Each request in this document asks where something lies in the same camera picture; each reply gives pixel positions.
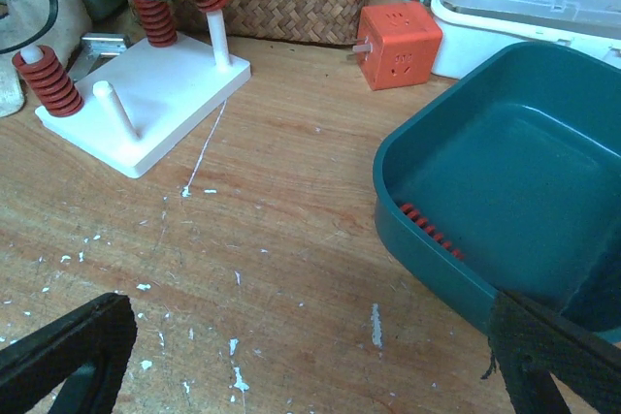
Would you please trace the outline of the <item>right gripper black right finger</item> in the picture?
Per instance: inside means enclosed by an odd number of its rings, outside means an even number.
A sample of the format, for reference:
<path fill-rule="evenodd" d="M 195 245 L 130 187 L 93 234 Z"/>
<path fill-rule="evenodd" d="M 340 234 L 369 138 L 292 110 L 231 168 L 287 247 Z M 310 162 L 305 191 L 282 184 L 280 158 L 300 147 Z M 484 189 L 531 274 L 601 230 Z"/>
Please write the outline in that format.
<path fill-rule="evenodd" d="M 516 413 L 569 413 L 556 382 L 599 413 L 620 411 L 620 349 L 544 305 L 499 292 L 487 328 L 490 365 Z"/>

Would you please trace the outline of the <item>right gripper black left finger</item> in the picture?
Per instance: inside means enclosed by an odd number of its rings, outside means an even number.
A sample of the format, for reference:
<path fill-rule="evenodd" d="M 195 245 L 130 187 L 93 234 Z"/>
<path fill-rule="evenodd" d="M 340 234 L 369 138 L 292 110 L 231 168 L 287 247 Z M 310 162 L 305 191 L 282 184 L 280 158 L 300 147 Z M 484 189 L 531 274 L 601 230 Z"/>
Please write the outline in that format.
<path fill-rule="evenodd" d="M 61 390 L 51 413 L 110 413 L 137 337 L 130 299 L 105 293 L 1 351 L 1 411 L 26 413 Z"/>

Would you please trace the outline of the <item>small red spring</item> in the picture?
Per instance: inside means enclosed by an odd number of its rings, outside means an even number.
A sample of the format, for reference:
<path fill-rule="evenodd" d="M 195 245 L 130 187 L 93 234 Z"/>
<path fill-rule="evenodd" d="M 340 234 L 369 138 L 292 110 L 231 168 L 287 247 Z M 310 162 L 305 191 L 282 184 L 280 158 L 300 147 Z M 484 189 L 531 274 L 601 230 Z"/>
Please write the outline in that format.
<path fill-rule="evenodd" d="M 430 237 L 436 244 L 447 251 L 450 255 L 462 262 L 465 258 L 463 251 L 455 246 L 455 243 L 448 238 L 438 227 L 415 205 L 404 203 L 400 205 L 400 211 L 422 232 Z"/>

